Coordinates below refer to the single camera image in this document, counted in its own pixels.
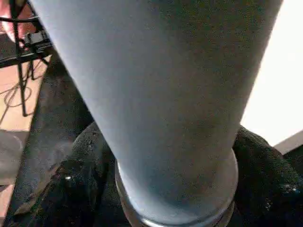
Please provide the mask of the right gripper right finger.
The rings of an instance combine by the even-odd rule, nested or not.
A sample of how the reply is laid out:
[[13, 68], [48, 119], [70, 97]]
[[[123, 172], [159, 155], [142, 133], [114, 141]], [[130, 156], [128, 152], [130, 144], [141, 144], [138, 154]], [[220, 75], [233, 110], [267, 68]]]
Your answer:
[[235, 203], [246, 227], [301, 227], [303, 179], [261, 136], [241, 126], [232, 147], [239, 170]]

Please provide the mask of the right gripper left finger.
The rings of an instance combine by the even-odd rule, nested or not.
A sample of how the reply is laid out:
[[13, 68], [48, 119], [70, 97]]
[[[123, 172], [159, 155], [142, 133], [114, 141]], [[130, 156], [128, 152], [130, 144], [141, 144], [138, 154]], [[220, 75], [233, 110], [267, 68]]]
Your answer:
[[18, 178], [6, 227], [116, 227], [111, 207], [103, 206], [109, 147], [95, 122], [73, 142], [69, 154], [37, 180]]

